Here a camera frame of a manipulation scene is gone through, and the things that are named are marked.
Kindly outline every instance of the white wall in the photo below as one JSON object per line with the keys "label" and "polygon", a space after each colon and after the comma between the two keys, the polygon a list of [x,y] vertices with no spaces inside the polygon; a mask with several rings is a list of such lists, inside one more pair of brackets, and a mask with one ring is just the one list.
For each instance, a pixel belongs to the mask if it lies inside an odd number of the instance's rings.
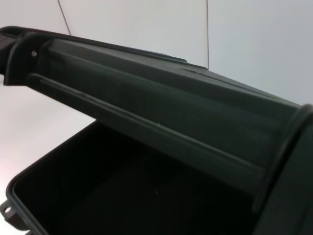
{"label": "white wall", "polygon": [[68,34],[56,0],[0,0],[0,27],[5,26]]}
{"label": "white wall", "polygon": [[73,35],[208,67],[206,0],[61,0]]}
{"label": "white wall", "polygon": [[208,0],[210,70],[313,103],[312,0]]}

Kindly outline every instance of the screw hole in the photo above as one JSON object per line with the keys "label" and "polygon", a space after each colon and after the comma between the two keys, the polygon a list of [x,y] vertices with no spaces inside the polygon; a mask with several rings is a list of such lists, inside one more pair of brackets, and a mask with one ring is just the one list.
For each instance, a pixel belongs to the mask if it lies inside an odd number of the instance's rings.
{"label": "screw hole", "polygon": [[5,209],[4,209],[4,212],[5,212],[5,213],[8,213],[10,210],[11,210],[11,208],[8,207],[8,208],[5,208]]}

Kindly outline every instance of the open case lid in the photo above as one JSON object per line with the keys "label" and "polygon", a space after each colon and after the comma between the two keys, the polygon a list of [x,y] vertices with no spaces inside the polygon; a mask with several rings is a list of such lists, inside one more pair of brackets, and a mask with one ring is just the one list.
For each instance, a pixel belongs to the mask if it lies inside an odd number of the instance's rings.
{"label": "open case lid", "polygon": [[0,29],[0,73],[255,195],[256,212],[313,113],[183,59],[21,27]]}

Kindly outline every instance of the mounting hole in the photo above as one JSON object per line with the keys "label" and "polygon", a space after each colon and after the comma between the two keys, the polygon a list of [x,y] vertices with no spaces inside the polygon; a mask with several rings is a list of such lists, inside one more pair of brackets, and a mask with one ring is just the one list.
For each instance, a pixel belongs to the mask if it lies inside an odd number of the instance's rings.
{"label": "mounting hole", "polygon": [[11,208],[8,207],[8,208],[5,208],[5,209],[4,209],[4,212],[5,212],[5,213],[8,213],[10,210],[11,210]]}

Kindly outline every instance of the black plastic case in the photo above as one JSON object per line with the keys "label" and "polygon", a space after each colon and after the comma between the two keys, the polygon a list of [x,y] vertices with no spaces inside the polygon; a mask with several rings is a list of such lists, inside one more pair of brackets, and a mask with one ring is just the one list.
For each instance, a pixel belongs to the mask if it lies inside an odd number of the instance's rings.
{"label": "black plastic case", "polygon": [[0,29],[0,37],[5,85],[28,86],[97,119],[10,183],[1,213],[18,229],[300,234],[284,224],[302,227],[310,197],[293,217],[275,213],[285,213],[278,200],[289,202],[288,180],[311,177],[291,177],[301,168],[286,173],[301,151],[312,152],[311,105],[163,54],[19,27]]}

